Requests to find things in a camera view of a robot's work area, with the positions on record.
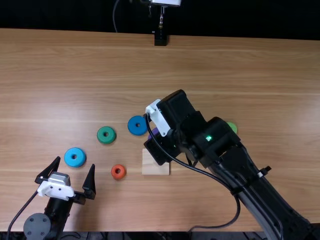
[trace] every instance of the green led light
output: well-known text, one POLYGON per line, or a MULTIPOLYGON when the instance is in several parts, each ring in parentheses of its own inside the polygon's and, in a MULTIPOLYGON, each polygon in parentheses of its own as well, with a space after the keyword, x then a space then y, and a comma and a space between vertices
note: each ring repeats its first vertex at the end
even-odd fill
POLYGON ((205 137, 205 139, 209 142, 209 141, 212 140, 212 136, 208 135, 208 136, 205 137))

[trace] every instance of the wooden block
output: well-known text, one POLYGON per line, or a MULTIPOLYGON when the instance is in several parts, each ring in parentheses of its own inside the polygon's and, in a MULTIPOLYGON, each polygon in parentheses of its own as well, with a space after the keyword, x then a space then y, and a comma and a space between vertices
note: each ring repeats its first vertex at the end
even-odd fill
POLYGON ((142 149, 142 175, 169 175, 170 164, 159 166, 147 149, 142 149))

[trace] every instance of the white bracket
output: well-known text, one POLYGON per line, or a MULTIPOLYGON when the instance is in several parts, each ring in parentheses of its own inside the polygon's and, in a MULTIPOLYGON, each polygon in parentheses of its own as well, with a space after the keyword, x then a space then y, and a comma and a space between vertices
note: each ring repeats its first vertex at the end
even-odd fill
POLYGON ((162 137, 165 137, 170 130, 170 127, 165 120, 164 116, 160 112, 160 110, 157 107, 157 103, 159 103, 161 100, 157 99, 153 103, 151 103, 149 106, 145 108, 145 113, 150 115, 151 120, 154 122, 155 126, 158 128, 159 133, 162 137))
POLYGON ((41 197, 48 196, 49 198, 62 199, 65 201, 68 201, 69 197, 75 195, 72 187, 49 181, 43 181, 37 191, 41 197))

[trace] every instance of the plastic ring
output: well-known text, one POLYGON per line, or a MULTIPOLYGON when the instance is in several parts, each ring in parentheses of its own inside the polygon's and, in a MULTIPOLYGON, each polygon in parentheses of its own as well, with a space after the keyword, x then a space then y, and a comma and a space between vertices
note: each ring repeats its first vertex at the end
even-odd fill
POLYGON ((117 164, 111 168, 111 175, 114 179, 120 180, 123 179, 126 175, 126 169, 124 166, 117 164))
POLYGON ((142 116, 133 116, 128 122, 128 130, 136 136, 141 136, 147 132, 145 118, 142 116))
POLYGON ((227 124, 228 124, 229 127, 234 131, 235 134, 238 133, 238 128, 237 128, 237 126, 236 126, 233 122, 228 121, 227 124))
POLYGON ((87 157, 85 152, 78 147, 70 148, 64 154, 64 162, 68 166, 74 168, 81 167, 85 163, 86 159, 87 157))
POLYGON ((116 139, 116 131, 109 126, 101 127, 96 133, 96 137, 102 144, 110 144, 116 139))

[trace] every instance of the green ring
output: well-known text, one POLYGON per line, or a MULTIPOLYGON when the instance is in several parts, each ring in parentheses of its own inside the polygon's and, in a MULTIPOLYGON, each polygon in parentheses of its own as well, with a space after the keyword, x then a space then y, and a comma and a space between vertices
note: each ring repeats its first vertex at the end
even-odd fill
POLYGON ((116 139, 116 131, 109 126, 101 127, 98 132, 96 133, 96 137, 98 138, 99 142, 102 144, 110 144, 116 139))
POLYGON ((233 122, 228 121, 227 124, 228 124, 229 127, 235 132, 235 134, 238 133, 238 128, 237 128, 237 126, 236 126, 233 122))

